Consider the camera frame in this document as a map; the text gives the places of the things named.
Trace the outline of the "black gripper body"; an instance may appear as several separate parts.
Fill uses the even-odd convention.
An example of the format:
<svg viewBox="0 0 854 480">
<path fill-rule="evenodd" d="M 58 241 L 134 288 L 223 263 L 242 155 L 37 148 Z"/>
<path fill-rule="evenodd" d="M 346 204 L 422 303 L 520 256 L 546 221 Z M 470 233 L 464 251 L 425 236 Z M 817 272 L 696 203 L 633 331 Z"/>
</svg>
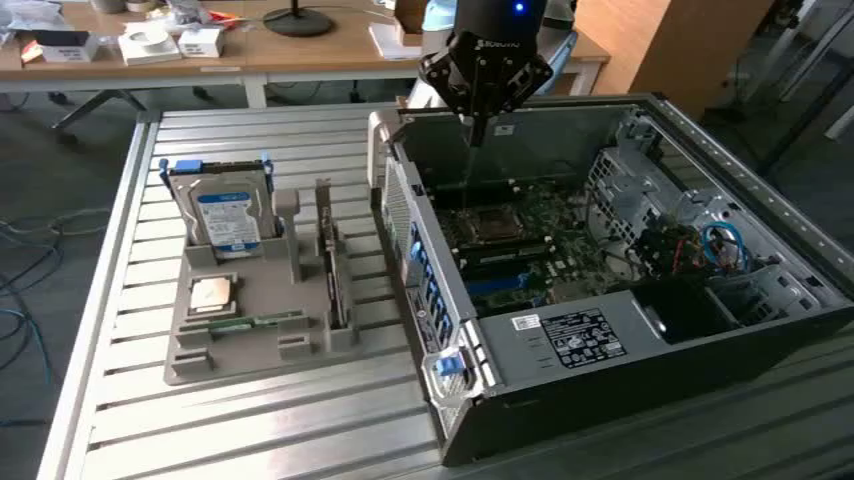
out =
<svg viewBox="0 0 854 480">
<path fill-rule="evenodd" d="M 457 3 L 454 31 L 448 47 L 466 48 L 480 58 L 478 106 L 480 67 L 486 64 L 485 60 L 540 54 L 537 37 L 545 10 L 544 1 L 496 0 Z"/>
</svg>

